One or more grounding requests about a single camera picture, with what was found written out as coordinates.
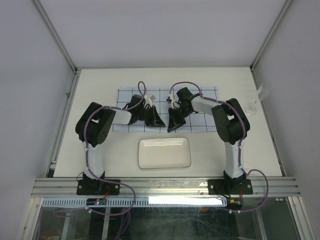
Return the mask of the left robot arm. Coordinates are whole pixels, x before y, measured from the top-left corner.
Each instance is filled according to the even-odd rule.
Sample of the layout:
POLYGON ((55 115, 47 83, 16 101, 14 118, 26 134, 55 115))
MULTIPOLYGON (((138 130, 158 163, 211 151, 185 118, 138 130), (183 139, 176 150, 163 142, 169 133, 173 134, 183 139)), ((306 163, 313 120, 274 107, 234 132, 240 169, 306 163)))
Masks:
POLYGON ((87 188, 93 194, 100 194, 105 188, 101 145, 110 129, 116 125, 132 125, 143 121, 147 127, 165 127, 156 107, 147 95, 134 94, 124 108, 102 106, 90 103, 75 126, 75 132, 82 142, 85 154, 84 178, 90 179, 87 188))

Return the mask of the white rectangular plate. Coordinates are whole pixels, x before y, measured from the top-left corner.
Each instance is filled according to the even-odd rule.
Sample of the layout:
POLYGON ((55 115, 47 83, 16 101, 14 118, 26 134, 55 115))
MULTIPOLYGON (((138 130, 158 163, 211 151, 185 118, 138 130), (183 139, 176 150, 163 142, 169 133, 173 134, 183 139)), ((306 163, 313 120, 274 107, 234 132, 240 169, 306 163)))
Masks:
POLYGON ((138 166, 143 170, 188 168, 192 164, 189 140, 185 137, 142 139, 138 166))

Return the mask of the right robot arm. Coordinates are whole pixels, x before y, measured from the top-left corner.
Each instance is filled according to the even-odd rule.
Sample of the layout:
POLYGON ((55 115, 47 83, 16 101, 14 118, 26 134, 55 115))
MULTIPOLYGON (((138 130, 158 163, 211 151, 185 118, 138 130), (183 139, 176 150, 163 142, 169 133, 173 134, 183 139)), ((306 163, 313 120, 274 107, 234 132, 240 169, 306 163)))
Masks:
POLYGON ((186 123, 185 118, 192 113, 200 112, 212 116, 218 136, 225 146, 226 164, 223 171, 225 179, 223 187, 230 194, 236 193, 247 178, 243 167, 242 148, 251 128, 238 100, 231 98, 221 101, 205 97, 201 91, 192 94, 187 87, 180 89, 176 96, 178 100, 170 91, 167 97, 167 102, 171 105, 168 109, 167 131, 170 133, 182 127, 186 123))

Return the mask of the blue checkered cloth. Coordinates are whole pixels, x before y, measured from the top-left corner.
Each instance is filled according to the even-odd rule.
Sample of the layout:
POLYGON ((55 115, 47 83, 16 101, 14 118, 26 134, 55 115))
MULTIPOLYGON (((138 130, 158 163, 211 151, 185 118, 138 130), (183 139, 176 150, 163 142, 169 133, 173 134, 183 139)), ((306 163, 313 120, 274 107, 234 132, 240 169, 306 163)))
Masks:
MULTIPOLYGON (((169 124, 168 108, 170 104, 167 103, 170 87, 167 86, 148 86, 146 95, 155 99, 152 103, 165 123, 165 127, 147 127, 143 121, 138 120, 132 125, 114 124, 112 130, 114 132, 123 133, 167 133, 169 124)), ((130 102, 133 95, 138 95, 140 92, 137 87, 123 86, 117 91, 116 106, 123 108, 130 102)), ((214 118, 206 113, 191 113, 185 118, 186 124, 174 130, 172 133, 205 133, 216 132, 216 124, 214 118)))

